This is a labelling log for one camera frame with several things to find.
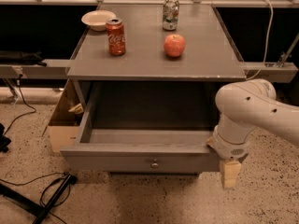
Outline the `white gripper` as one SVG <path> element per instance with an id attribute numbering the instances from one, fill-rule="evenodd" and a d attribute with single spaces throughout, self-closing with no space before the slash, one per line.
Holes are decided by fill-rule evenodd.
<path id="1" fill-rule="evenodd" d="M 242 159 L 248 154 L 249 141 L 243 144 L 228 142 L 221 137 L 219 126 L 216 126 L 213 134 L 206 140 L 206 144 L 224 159 L 220 162 L 223 187 L 225 189 L 233 188 L 241 171 L 241 163 L 236 160 Z"/>

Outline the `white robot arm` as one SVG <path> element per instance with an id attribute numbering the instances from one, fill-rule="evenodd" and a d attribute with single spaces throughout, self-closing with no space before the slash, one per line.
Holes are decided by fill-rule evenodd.
<path id="1" fill-rule="evenodd" d="M 299 146 L 299 107 L 279 102 L 269 81 L 253 79 L 225 85 L 217 91 L 215 103 L 220 120 L 206 144 L 221 157 L 224 188 L 235 186 L 241 160 L 249 154 L 249 135 L 255 128 Z"/>

